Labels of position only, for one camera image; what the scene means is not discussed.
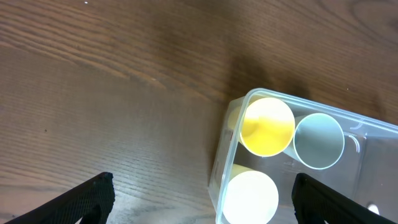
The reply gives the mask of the yellow plastic cup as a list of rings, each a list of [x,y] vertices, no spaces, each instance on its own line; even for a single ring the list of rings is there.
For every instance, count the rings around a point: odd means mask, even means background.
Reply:
[[[247,107],[239,142],[257,156],[270,157],[287,148],[294,131],[295,118],[289,106],[277,98],[261,98]]]

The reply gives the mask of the grey plastic cup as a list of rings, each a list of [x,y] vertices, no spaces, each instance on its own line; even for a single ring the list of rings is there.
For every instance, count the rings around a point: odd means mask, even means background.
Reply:
[[[345,137],[337,120],[313,113],[295,118],[294,136],[284,154],[311,169],[323,170],[339,161],[344,148]]]

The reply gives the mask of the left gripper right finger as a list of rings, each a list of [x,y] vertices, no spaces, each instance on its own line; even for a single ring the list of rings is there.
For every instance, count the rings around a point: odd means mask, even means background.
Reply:
[[[298,224],[395,224],[305,173],[296,175],[292,203]]]

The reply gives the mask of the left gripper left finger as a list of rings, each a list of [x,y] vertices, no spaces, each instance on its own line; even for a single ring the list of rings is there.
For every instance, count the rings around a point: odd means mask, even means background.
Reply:
[[[6,224],[105,224],[114,202],[113,174],[102,172]]]

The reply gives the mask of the white plastic cup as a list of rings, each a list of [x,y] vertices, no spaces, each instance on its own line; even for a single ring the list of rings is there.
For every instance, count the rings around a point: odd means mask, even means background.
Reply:
[[[277,211],[279,193],[265,173],[233,164],[223,215],[231,224],[267,224]]]

